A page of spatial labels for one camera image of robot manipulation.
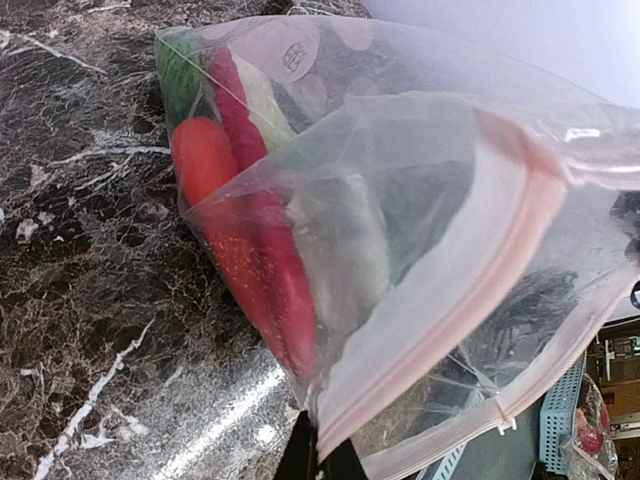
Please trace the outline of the orange carrot toy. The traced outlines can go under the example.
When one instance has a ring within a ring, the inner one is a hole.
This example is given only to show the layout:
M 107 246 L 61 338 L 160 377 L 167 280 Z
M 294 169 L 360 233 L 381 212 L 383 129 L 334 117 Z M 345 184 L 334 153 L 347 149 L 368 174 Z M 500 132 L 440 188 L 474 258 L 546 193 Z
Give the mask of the orange carrot toy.
M 207 117 L 186 119 L 175 128 L 172 157 L 190 207 L 203 202 L 239 173 L 226 132 Z M 296 366 L 283 343 L 266 270 L 260 265 L 248 229 L 227 217 L 204 220 L 198 229 L 235 300 L 282 366 L 293 372 Z

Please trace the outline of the red chili pepper toy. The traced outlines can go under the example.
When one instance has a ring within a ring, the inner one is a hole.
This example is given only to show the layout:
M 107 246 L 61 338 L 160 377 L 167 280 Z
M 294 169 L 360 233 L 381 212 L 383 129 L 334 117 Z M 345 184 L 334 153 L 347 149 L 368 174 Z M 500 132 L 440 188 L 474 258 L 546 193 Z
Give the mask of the red chili pepper toy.
M 253 127 L 249 129 L 247 138 L 229 136 L 229 139 L 241 171 L 276 149 L 267 150 Z M 315 363 L 315 310 L 305 269 L 288 225 L 285 205 L 278 194 L 265 190 L 247 195 L 246 205 L 283 343 L 296 366 L 290 372 L 298 383 L 306 384 Z

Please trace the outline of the green bok choy toy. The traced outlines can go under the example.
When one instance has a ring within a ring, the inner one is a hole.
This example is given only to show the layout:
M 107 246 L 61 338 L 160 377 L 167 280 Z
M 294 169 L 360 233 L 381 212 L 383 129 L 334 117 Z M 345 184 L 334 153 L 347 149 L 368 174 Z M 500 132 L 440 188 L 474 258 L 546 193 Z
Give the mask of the green bok choy toy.
M 255 128 L 269 151 L 296 135 L 271 79 L 228 46 L 181 31 L 158 35 L 154 57 L 169 130 L 201 112 L 230 137 L 247 138 Z

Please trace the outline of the bag of red items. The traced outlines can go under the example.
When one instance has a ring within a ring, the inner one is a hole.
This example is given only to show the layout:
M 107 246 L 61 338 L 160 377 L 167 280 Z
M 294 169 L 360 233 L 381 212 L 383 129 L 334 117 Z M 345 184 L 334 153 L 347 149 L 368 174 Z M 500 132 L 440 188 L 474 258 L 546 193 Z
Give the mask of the bag of red items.
M 619 464 L 608 410 L 601 391 L 588 374 L 581 380 L 573 432 L 560 444 L 560 453 L 569 480 L 616 477 Z

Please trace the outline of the blue perforated background basket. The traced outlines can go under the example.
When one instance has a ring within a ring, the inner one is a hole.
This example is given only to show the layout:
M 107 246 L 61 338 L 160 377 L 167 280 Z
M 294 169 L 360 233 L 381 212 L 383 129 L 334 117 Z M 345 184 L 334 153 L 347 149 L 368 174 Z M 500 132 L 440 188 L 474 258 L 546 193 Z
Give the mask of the blue perforated background basket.
M 562 375 L 546 393 L 539 415 L 538 460 L 548 473 L 566 475 L 567 461 L 561 446 L 575 434 L 575 409 L 585 372 L 586 354 Z M 444 457 L 421 470 L 416 479 L 451 479 L 460 462 L 466 443 L 450 450 Z

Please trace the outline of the clear zip top bag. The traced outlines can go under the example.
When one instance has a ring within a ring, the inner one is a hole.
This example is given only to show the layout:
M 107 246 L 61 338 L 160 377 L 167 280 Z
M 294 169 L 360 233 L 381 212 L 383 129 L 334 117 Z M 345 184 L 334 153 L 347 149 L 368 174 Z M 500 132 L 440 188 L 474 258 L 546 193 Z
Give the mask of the clear zip top bag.
M 340 450 L 401 479 L 517 416 L 574 364 L 639 279 L 639 112 L 448 34 L 344 16 L 173 27 L 265 73 L 296 135 L 181 215 L 250 227 L 246 196 L 359 174 L 391 285 L 323 324 L 306 384 L 316 465 Z

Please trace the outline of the white garlic toy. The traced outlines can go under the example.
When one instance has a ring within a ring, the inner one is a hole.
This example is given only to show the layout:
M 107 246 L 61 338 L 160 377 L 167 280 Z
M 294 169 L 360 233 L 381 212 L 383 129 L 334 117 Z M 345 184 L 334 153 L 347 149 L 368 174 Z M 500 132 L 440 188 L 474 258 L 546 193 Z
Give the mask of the white garlic toy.
M 327 326 L 359 323 L 389 290 L 380 202 L 359 174 L 296 187 L 286 207 L 316 314 Z

